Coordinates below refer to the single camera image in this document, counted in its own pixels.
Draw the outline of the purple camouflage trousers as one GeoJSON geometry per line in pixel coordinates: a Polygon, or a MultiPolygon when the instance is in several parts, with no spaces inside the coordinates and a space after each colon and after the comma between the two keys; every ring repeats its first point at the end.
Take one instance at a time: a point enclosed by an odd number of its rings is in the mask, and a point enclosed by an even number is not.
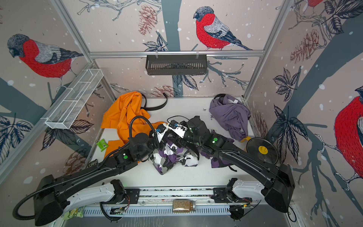
{"type": "Polygon", "coordinates": [[[196,167],[201,156],[210,160],[212,168],[229,167],[230,170],[237,172],[237,170],[231,167],[232,164],[219,158],[212,157],[203,152],[200,148],[197,148],[197,151],[198,152],[195,152],[190,148],[179,147],[170,140],[167,140],[166,145],[163,146],[162,149],[155,149],[149,159],[160,175],[166,174],[177,163],[180,163],[184,167],[196,167]]]}

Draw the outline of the orange trousers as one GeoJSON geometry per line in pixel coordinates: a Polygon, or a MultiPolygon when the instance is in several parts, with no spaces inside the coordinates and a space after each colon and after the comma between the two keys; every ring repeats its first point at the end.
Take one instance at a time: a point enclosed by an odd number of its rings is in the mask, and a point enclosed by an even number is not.
{"type": "Polygon", "coordinates": [[[119,140],[109,141],[105,155],[123,147],[129,142],[129,128],[131,120],[136,116],[147,119],[150,114],[141,108],[142,94],[134,91],[121,95],[105,112],[101,124],[102,129],[116,129],[119,140]]]}

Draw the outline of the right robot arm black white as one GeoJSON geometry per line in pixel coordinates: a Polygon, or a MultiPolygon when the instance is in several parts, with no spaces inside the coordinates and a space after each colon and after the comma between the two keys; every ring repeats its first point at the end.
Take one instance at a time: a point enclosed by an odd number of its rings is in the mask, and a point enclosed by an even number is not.
{"type": "Polygon", "coordinates": [[[187,122],[182,121],[181,125],[187,128],[183,136],[186,142],[196,145],[209,156],[237,166],[254,177],[264,186],[261,193],[266,203],[279,212],[288,212],[295,189],[289,166],[285,164],[276,166],[253,157],[226,137],[211,133],[199,116],[187,122]]]}

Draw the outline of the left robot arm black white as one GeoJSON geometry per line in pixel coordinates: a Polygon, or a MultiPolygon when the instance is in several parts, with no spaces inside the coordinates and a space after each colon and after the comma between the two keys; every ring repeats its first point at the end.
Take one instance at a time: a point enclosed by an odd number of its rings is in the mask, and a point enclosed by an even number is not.
{"type": "Polygon", "coordinates": [[[44,177],[38,189],[23,198],[13,209],[12,216],[17,220],[35,220],[36,226],[43,226],[58,219],[71,206],[71,197],[83,189],[109,177],[120,175],[136,167],[145,157],[159,148],[158,135],[166,130],[164,124],[153,126],[146,121],[150,132],[132,134],[132,126],[138,119],[130,122],[129,141],[122,147],[112,151],[104,160],[92,167],[69,176],[54,178],[44,177]]]}

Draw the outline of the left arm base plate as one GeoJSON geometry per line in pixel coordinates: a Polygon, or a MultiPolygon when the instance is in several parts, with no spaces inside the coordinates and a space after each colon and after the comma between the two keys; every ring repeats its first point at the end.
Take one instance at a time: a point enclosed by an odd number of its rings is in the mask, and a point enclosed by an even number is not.
{"type": "Polygon", "coordinates": [[[140,197],[140,189],[127,188],[121,193],[115,194],[114,204],[137,204],[140,197]]]}

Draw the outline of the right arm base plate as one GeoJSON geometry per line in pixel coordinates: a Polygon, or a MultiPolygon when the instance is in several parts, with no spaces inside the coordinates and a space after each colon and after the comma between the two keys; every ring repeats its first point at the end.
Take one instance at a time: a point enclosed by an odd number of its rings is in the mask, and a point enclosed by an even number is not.
{"type": "Polygon", "coordinates": [[[240,198],[231,190],[224,187],[214,188],[211,199],[213,199],[215,203],[252,203],[253,201],[253,199],[249,197],[240,198]]]}

